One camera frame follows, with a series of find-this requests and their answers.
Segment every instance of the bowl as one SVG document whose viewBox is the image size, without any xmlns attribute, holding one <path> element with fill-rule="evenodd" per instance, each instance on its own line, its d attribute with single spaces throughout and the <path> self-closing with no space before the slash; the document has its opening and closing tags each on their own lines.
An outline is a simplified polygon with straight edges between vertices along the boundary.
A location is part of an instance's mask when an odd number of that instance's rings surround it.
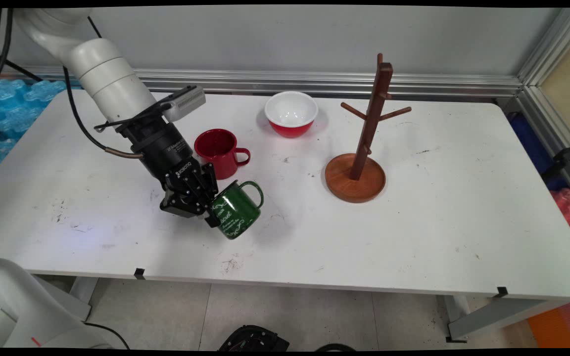
<svg viewBox="0 0 570 356">
<path fill-rule="evenodd" d="M 274 130 L 283 137 L 303 135 L 314 123 L 318 105 L 307 94 L 283 91 L 265 103 L 265 116 Z"/>
</svg>

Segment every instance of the table surface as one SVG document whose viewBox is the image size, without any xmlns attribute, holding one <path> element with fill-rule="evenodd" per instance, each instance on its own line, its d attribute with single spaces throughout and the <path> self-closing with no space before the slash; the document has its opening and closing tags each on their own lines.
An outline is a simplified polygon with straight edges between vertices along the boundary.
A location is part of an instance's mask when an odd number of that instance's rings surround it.
<svg viewBox="0 0 570 356">
<path fill-rule="evenodd" d="M 154 93 L 160 99 L 165 94 Z M 129 151 L 88 94 L 74 91 L 92 135 Z M 73 119 L 65 92 L 0 165 L 0 257 L 33 273 L 230 282 L 428 294 L 570 300 L 570 228 L 493 104 L 387 101 L 371 158 L 386 172 L 373 201 L 331 194 L 324 167 L 357 146 L 367 100 L 315 101 L 296 139 L 278 136 L 264 96 L 206 95 L 176 126 L 235 133 L 251 161 L 233 180 L 265 193 L 262 214 L 238 239 L 206 221 L 159 210 L 160 183 L 138 160 L 108 155 Z M 249 194 L 258 194 L 250 187 Z"/>
</svg>

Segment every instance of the wooden mug stand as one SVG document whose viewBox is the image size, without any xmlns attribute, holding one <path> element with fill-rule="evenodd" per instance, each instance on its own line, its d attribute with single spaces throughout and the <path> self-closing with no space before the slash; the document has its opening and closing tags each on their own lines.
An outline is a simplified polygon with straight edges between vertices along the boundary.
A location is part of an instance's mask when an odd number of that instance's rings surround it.
<svg viewBox="0 0 570 356">
<path fill-rule="evenodd" d="M 391 95 L 387 92 L 392 76 L 393 66 L 391 63 L 382 63 L 382 54 L 378 53 L 378 70 L 375 74 L 373 92 L 371 92 L 366 115 L 346 103 L 340 104 L 342 108 L 364 120 L 356 153 L 345 153 L 334 157 L 325 169 L 327 186 L 335 196 L 344 201 L 350 203 L 369 201 L 375 198 L 386 184 L 386 175 L 382 167 L 367 157 L 371 154 L 373 136 L 378 122 L 412 110 L 407 107 L 382 115 L 384 101 L 391 99 Z"/>
</svg>

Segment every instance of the red enamel mug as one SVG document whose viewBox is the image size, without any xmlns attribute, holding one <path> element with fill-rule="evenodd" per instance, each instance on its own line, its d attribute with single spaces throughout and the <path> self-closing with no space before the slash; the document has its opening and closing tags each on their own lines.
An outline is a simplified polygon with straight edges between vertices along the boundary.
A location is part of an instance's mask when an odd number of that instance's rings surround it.
<svg viewBox="0 0 570 356">
<path fill-rule="evenodd" d="M 249 151 L 237 147 L 237 137 L 228 130 L 212 129 L 197 136 L 195 152 L 206 162 L 215 166 L 217 180 L 230 178 L 237 172 L 237 168 L 249 162 Z M 245 153 L 247 160 L 239 162 L 237 153 Z"/>
</svg>

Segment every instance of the green mug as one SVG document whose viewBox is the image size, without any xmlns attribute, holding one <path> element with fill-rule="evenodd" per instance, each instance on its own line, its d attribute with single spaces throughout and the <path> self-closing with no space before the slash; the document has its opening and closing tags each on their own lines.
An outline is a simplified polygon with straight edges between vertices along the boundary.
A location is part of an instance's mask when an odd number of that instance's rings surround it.
<svg viewBox="0 0 570 356">
<path fill-rule="evenodd" d="M 219 230 L 231 240 L 239 237 L 258 219 L 261 215 L 259 208 L 263 205 L 263 192 L 256 183 L 249 180 L 237 184 L 237 181 L 228 185 L 212 202 L 212 210 L 221 221 Z M 258 190 L 261 196 L 261 203 L 258 206 L 241 189 L 244 185 L 251 185 Z"/>
</svg>

